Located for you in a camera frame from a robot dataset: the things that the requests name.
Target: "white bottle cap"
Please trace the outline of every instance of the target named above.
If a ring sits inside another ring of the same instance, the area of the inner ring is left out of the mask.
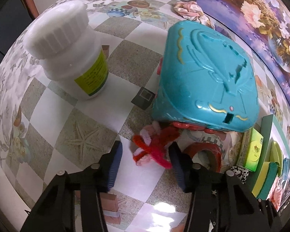
[[[81,1],[62,3],[32,23],[24,36],[24,47],[38,59],[51,57],[76,42],[88,22],[86,7]]]

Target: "red tape roll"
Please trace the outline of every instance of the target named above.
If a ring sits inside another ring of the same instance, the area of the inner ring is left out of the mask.
[[[186,153],[192,159],[198,152],[205,151],[211,164],[211,171],[220,172],[221,168],[221,149],[217,144],[211,143],[193,143],[189,145],[183,153]]]

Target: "screw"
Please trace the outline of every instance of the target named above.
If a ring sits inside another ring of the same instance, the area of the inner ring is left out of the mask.
[[[226,171],[226,174],[227,176],[230,176],[230,177],[234,176],[234,172],[231,170]]]
[[[200,169],[201,168],[201,165],[199,163],[194,163],[192,165],[192,168],[194,168],[194,169]]]
[[[99,163],[94,163],[94,164],[91,164],[91,169],[98,169],[100,167],[100,164]]]
[[[60,170],[57,172],[57,175],[62,176],[65,174],[65,170]]]

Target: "canvas painting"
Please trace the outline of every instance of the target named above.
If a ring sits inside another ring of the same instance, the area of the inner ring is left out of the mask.
[[[290,104],[290,12],[281,0],[197,0],[262,59]]]

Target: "white plastic bottle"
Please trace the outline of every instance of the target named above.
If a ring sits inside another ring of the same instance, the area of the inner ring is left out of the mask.
[[[23,41],[46,76],[79,100],[95,97],[108,75],[100,40],[88,22],[85,5],[68,1],[37,18]]]

